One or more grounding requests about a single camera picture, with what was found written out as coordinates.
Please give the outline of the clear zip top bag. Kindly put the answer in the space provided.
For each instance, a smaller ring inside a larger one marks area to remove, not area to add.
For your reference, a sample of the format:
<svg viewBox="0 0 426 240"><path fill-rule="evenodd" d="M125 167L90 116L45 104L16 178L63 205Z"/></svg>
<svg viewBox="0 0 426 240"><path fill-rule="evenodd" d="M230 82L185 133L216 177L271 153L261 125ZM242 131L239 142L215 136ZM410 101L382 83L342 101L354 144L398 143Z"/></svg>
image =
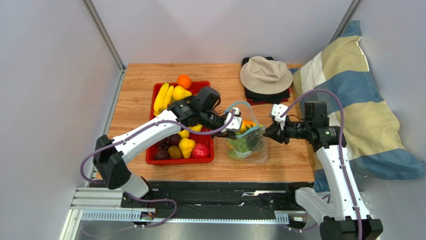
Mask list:
<svg viewBox="0 0 426 240"><path fill-rule="evenodd" d="M236 133L236 139L227 138L226 151L228 157L247 163L263 164L268 158L266 127L255 117L252 106L246 101L237 101L228 109L238 108L241 113L242 125Z"/></svg>

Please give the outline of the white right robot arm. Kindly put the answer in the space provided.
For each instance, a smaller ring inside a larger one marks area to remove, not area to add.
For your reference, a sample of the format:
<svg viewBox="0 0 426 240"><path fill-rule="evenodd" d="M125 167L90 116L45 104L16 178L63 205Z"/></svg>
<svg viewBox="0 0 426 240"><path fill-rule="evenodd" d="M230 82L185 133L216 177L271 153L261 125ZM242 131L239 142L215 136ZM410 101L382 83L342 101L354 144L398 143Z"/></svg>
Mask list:
<svg viewBox="0 0 426 240"><path fill-rule="evenodd" d="M374 219L358 190L348 159L346 140L339 126L331 126L327 104L309 101L304 104L304 119L292 121L285 113L289 107L274 104L265 137L281 144L290 139L306 140L322 164L332 204L326 203L305 183L290 189L290 202L302 207L319 225L323 240L376 240L384 227Z"/></svg>

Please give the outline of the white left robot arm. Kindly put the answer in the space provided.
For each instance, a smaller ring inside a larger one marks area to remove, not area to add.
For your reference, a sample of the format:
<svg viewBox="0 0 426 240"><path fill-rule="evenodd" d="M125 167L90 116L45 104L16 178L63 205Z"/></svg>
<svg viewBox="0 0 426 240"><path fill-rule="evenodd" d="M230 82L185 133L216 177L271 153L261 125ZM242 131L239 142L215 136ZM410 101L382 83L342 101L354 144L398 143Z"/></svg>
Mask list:
<svg viewBox="0 0 426 240"><path fill-rule="evenodd" d="M195 96L174 101L154 119L128 133L113 138L100 136L86 160L92 159L101 182L109 190L121 189L140 199L149 192L149 186L127 164L144 150L181 130L190 132L198 124L208 129L198 132L199 135L236 139L243 123L240 110L234 107L218 115L214 108L219 102L216 90L203 87Z"/></svg>

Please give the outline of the orange toy pineapple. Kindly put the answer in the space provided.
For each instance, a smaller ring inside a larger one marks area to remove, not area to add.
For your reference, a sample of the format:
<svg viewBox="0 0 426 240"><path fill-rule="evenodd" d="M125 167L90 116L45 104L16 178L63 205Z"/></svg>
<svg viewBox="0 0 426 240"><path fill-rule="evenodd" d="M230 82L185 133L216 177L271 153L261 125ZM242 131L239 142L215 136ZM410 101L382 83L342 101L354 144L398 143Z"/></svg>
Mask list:
<svg viewBox="0 0 426 240"><path fill-rule="evenodd" d="M264 130L262 128L257 128L251 131L246 137L248 147L251 152L261 151L264 147Z"/></svg>

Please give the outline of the orange toy mango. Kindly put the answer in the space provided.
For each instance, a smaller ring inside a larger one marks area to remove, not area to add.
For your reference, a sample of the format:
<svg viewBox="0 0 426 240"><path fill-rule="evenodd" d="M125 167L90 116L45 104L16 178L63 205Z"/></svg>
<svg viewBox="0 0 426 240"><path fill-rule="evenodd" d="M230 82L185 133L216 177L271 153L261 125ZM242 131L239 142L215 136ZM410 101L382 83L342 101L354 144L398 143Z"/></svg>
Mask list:
<svg viewBox="0 0 426 240"><path fill-rule="evenodd" d="M240 133L241 134L244 134L245 132L247 132L249 129L251 129L251 128L253 128L253 127L256 127L257 126L257 124L255 123L255 122L253 122L253 121L249 121L249 120L242 120L242 123L241 123L241 128L240 128Z"/></svg>

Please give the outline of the green toy grapes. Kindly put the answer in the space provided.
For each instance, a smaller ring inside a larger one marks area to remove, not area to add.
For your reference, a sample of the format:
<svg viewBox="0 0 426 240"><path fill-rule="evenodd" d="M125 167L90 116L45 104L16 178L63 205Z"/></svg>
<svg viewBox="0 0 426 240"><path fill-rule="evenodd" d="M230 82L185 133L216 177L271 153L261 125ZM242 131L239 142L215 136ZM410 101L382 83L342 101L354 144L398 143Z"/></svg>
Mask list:
<svg viewBox="0 0 426 240"><path fill-rule="evenodd" d="M228 144L232 149L239 153L246 153L251 151L245 138L230 139Z"/></svg>

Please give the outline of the green toy cucumber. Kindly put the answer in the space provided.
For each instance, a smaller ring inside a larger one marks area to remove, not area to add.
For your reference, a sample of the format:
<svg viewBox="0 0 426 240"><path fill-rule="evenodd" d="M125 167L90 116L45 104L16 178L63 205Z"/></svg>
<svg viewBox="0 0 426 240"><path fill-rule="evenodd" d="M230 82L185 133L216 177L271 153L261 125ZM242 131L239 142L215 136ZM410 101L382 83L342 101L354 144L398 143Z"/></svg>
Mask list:
<svg viewBox="0 0 426 240"><path fill-rule="evenodd" d="M234 159L234 160L240 160L240 159L242 159L242 158L238 155L238 153L239 153L239 152L235 152L233 149L231 149L231 150L229 150L229 151L227 152L228 156L229 156L231 159Z"/></svg>

